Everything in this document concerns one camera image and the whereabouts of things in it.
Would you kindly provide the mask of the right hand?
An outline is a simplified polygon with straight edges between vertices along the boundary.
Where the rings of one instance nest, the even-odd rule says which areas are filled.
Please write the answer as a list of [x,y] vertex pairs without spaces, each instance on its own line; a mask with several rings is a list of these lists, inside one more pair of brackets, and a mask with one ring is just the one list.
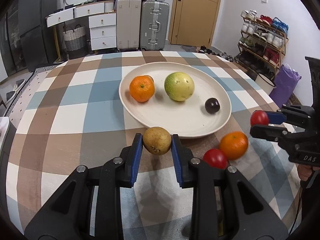
[[312,175],[312,172],[317,170],[319,170],[319,167],[312,167],[302,164],[299,164],[297,166],[298,176],[301,181],[307,181],[308,178]]

